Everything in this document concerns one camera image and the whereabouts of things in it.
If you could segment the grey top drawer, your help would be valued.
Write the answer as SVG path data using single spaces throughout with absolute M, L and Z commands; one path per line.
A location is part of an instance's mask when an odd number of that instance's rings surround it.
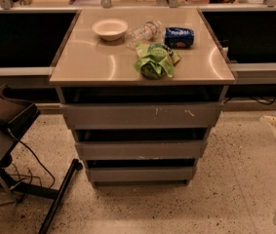
M 60 109 L 69 129 L 132 130 L 212 127 L 222 107 L 220 102 L 75 103 Z

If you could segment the grey drawer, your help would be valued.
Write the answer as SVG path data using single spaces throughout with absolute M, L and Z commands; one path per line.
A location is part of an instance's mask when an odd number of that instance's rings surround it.
M 222 107 L 220 102 L 75 103 L 60 109 L 69 129 L 132 130 L 212 127 Z
M 205 140 L 84 141 L 75 143 L 79 156 L 85 160 L 200 158 L 206 146 Z
M 90 182 L 185 181 L 191 180 L 195 173 L 194 167 L 86 170 Z

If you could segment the grey middle drawer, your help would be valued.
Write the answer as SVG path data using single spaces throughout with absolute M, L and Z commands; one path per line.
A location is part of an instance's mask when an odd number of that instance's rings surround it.
M 206 146 L 205 140 L 84 141 L 75 143 L 79 156 L 85 160 L 200 158 Z

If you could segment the grey drawer cabinet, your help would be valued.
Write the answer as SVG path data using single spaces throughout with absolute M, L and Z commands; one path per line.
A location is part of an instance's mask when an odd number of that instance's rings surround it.
M 150 20 L 165 27 L 193 29 L 194 44 L 180 52 L 172 78 L 148 80 L 134 69 L 135 51 L 123 41 L 100 40 L 92 25 L 120 19 L 131 28 Z M 195 8 L 88 8 L 82 10 L 65 43 L 50 82 L 63 104 L 220 102 L 235 78 L 201 14 Z M 205 140 L 212 127 L 132 130 L 69 129 L 76 142 Z M 151 160 L 85 160 L 87 169 L 194 167 L 199 158 Z

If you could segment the grey bottom drawer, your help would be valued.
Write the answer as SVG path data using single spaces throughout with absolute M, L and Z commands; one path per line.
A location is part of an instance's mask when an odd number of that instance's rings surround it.
M 90 182 L 185 181 L 191 180 L 195 173 L 194 167 L 86 170 Z

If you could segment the blue soda can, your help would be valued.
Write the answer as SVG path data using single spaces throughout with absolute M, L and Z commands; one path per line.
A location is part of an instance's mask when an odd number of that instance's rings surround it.
M 189 28 L 167 27 L 164 42 L 170 48 L 189 48 L 194 42 L 194 31 Z

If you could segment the green chip bag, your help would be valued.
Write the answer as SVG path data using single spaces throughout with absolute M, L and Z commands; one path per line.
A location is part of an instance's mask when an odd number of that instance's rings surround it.
M 181 60 L 181 55 L 165 44 L 137 43 L 135 50 L 138 60 L 134 67 L 137 72 L 148 79 L 172 78 L 175 67 Z

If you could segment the clear plastic bottle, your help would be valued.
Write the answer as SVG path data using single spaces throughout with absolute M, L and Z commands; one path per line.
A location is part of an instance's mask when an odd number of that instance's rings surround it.
M 145 24 L 130 30 L 125 35 L 127 46 L 131 49 L 137 43 L 153 40 L 161 30 L 161 22 L 158 20 L 147 21 Z

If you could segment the white bowl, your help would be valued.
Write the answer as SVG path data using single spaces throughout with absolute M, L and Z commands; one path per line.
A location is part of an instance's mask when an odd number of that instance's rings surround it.
M 92 25 L 92 30 L 105 41 L 120 39 L 128 29 L 128 24 L 121 19 L 102 19 Z

